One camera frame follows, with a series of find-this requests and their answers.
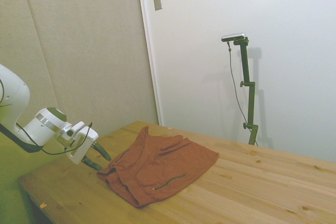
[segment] fabric fold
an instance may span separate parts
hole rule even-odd
[[[145,126],[134,143],[97,172],[111,189],[135,207],[167,199],[190,185],[218,159],[188,138],[151,136]]]

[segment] wood grain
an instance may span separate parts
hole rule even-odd
[[[336,163],[134,122],[99,140],[111,157],[131,145],[140,129],[183,135],[219,152],[217,163],[175,196],[132,207],[96,172],[60,158],[19,179],[54,223],[336,223]],[[102,167],[101,155],[88,157]]]

